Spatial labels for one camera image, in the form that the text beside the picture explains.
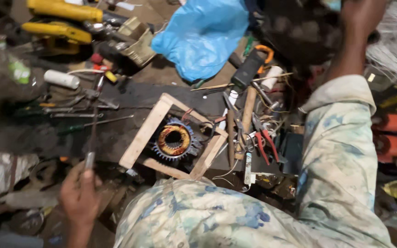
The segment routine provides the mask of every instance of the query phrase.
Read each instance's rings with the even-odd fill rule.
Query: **light blue patterned shirt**
[[[377,158],[366,80],[320,88],[308,113],[297,218],[248,195],[192,180],[163,180],[134,199],[116,247],[394,247],[374,214]]]

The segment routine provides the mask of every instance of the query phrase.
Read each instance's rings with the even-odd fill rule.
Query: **orange clamp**
[[[268,48],[265,45],[256,45],[255,49],[260,51],[265,51],[268,53],[266,60],[264,60],[264,64],[268,64],[273,59],[273,50],[271,48]],[[258,69],[257,73],[261,74],[263,72],[264,72],[264,66],[261,66],[260,69]]]

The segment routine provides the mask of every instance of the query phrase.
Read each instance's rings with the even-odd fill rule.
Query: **red-handled pliers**
[[[277,153],[277,150],[275,149],[275,145],[274,145],[272,139],[270,138],[269,132],[267,131],[267,129],[265,129],[263,127],[260,119],[255,114],[252,114],[252,123],[254,124],[254,128],[257,131],[255,133],[255,137],[257,138],[258,148],[260,149],[261,155],[263,156],[264,160],[266,160],[267,165],[269,165],[269,160],[268,160],[268,157],[266,156],[266,153],[264,152],[263,142],[261,140],[262,135],[263,135],[264,139],[267,142],[269,142],[270,146],[272,147],[273,156],[274,156],[275,160],[277,162],[279,162],[278,153]]]

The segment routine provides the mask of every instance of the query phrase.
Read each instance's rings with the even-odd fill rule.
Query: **copper winding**
[[[166,137],[172,132],[180,133],[180,146],[178,147],[170,147],[166,143]],[[163,127],[163,130],[159,134],[159,138],[157,139],[157,144],[160,150],[167,155],[177,156],[183,154],[188,148],[190,143],[190,137],[187,129],[183,126],[174,126],[174,125],[166,125]]]

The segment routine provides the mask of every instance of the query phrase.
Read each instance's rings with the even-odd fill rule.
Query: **wooden box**
[[[198,158],[194,168],[192,169],[190,174],[187,174],[178,169],[163,165],[153,158],[140,158],[140,154],[145,148],[146,144],[149,142],[151,136],[154,132],[156,132],[160,123],[163,121],[165,116],[168,114],[168,111],[172,108],[172,106],[176,106],[183,111],[187,111],[190,108],[179,100],[175,99],[171,95],[167,93],[163,93],[157,103],[154,105],[150,114],[143,122],[143,125],[140,127],[137,132],[134,140],[129,145],[128,149],[125,151],[124,155],[119,161],[121,166],[125,168],[131,169],[134,163],[137,161],[140,164],[143,164],[147,167],[150,167],[154,170],[163,172],[169,176],[178,179],[193,179],[200,180],[206,170],[211,166],[212,161],[217,155],[218,150],[223,145],[225,140],[228,137],[228,133],[219,127],[215,127],[215,134],[208,142],[205,150],[202,155]],[[189,115],[196,118],[201,122],[210,122],[207,118],[197,113],[195,110],[192,110]]]

